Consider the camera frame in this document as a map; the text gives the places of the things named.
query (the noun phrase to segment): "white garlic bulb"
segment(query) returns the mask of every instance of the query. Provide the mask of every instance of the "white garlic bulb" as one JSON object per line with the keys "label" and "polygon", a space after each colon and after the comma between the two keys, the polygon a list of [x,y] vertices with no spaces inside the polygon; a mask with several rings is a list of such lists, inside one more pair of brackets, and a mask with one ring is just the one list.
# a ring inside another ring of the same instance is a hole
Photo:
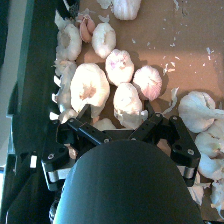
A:
{"label": "white garlic bulb", "polygon": [[136,71],[133,85],[140,99],[153,101],[160,95],[162,79],[157,69],[147,65]]}
{"label": "white garlic bulb", "polygon": [[197,135],[195,145],[200,152],[205,153],[210,158],[215,158],[224,152],[224,140],[215,138],[208,131]]}
{"label": "white garlic bulb", "polygon": [[120,20],[134,20],[140,5],[141,0],[113,0],[114,15]]}
{"label": "white garlic bulb", "polygon": [[224,160],[210,159],[206,154],[201,153],[198,171],[206,178],[220,180],[224,178]]}
{"label": "white garlic bulb", "polygon": [[224,119],[224,111],[215,109],[214,100],[204,92],[192,91],[184,96],[178,111],[186,127],[194,133],[207,130],[214,119]]}
{"label": "white garlic bulb", "polygon": [[104,118],[100,121],[97,121],[94,125],[94,128],[97,128],[100,131],[105,131],[105,130],[114,130],[116,127],[113,125],[110,119]]}
{"label": "white garlic bulb", "polygon": [[78,28],[73,24],[68,24],[64,29],[59,30],[57,38],[57,59],[70,61],[76,60],[82,49],[82,39]]}
{"label": "white garlic bulb", "polygon": [[211,207],[216,208],[219,216],[224,219],[221,210],[224,210],[224,179],[212,183]]}
{"label": "white garlic bulb", "polygon": [[93,31],[92,46],[96,54],[106,58],[116,46],[116,33],[109,23],[100,23]]}
{"label": "white garlic bulb", "polygon": [[60,120],[61,124],[64,124],[70,118],[76,118],[77,116],[78,113],[76,113],[73,109],[67,109],[59,115],[58,119]]}
{"label": "white garlic bulb", "polygon": [[109,94],[109,83],[98,65],[84,63],[78,66],[71,82],[71,104],[77,113],[90,104],[92,118],[99,116]]}
{"label": "white garlic bulb", "polygon": [[134,64],[129,53],[114,49],[106,59],[106,71],[109,82],[115,86],[130,82],[134,73]]}
{"label": "white garlic bulb", "polygon": [[126,128],[136,129],[145,119],[142,102],[131,83],[121,83],[114,95],[114,116]]}

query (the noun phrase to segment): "metal bolt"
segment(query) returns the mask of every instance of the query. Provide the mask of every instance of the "metal bolt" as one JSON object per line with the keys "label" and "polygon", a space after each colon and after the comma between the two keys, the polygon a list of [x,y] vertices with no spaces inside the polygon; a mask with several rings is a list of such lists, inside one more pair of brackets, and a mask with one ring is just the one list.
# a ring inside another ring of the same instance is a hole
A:
{"label": "metal bolt", "polygon": [[187,152],[188,152],[188,154],[190,154],[190,155],[194,155],[194,151],[193,151],[192,149],[188,149]]}
{"label": "metal bolt", "polygon": [[104,143],[108,143],[110,140],[108,138],[104,139]]}
{"label": "metal bolt", "polygon": [[54,158],[54,154],[49,154],[49,156],[47,158],[48,159],[53,159]]}

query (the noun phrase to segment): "cardboard surface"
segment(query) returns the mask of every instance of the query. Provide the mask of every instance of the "cardboard surface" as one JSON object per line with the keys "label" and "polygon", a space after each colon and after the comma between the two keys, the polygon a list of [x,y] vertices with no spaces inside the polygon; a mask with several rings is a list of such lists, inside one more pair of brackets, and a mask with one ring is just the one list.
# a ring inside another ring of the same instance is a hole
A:
{"label": "cardboard surface", "polygon": [[[171,89],[179,87],[178,103],[166,115],[167,118],[178,114],[180,99],[192,90],[207,92],[215,100],[217,107],[223,101],[224,93],[224,2],[178,0],[178,3],[179,8],[172,0],[142,0],[134,21],[116,19],[110,8],[101,9],[96,0],[80,3],[80,11],[89,8],[95,12],[90,15],[96,25],[101,23],[98,15],[106,17],[109,14],[109,23],[117,36],[116,48],[130,53],[135,71],[144,65],[151,65],[159,70],[163,78],[163,90],[161,96],[152,102],[156,112],[163,112],[169,107]],[[77,64],[84,62],[97,63],[105,71],[105,60],[94,53],[91,44],[83,43]],[[175,71],[163,76],[166,64],[168,69],[173,68]],[[119,128],[119,122],[113,116],[115,90],[112,86],[101,118],[112,119]],[[161,143],[161,147],[166,149],[165,143]],[[209,190],[206,192],[207,196],[201,208],[202,217],[207,220],[220,220],[216,210],[210,207]]]}

